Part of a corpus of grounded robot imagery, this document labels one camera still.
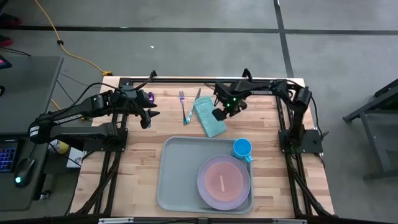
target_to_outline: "keyboard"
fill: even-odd
[[[21,144],[17,139],[0,140],[0,172],[13,171],[19,146]]]

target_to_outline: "fork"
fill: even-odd
[[[188,122],[187,122],[187,118],[185,117],[184,101],[185,101],[184,92],[180,91],[180,102],[181,102],[181,105],[182,105],[182,114],[184,116],[184,121],[183,122],[184,122],[184,124],[187,124]]]

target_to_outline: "gray floor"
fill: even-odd
[[[41,0],[62,26],[278,28],[272,0]],[[394,0],[280,0],[286,29],[397,30]],[[48,25],[33,1],[13,0],[6,12],[25,25]],[[32,55],[64,55],[50,31],[1,30],[14,49]],[[115,75],[229,76],[249,68],[257,77],[286,77],[278,34],[186,32],[60,32],[66,48]],[[304,78],[318,103],[328,183],[337,215],[398,221],[398,179],[363,182],[377,172],[362,124],[341,119],[397,78],[398,36],[287,35],[294,77]],[[95,68],[65,56],[62,72],[83,83],[101,80]],[[76,98],[85,88],[60,76]],[[98,92],[92,89],[91,94]],[[59,86],[53,98],[70,104]],[[59,177],[71,182],[71,177]],[[1,218],[63,215],[72,188],[56,190],[46,203]]]

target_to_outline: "pink plate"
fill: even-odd
[[[245,165],[232,156],[208,159],[198,173],[198,190],[202,199],[218,210],[239,207],[248,197],[250,176]]]

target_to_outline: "blue mug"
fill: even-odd
[[[251,143],[247,139],[238,139],[234,142],[233,155],[238,159],[245,159],[247,162],[253,161],[251,154]]]

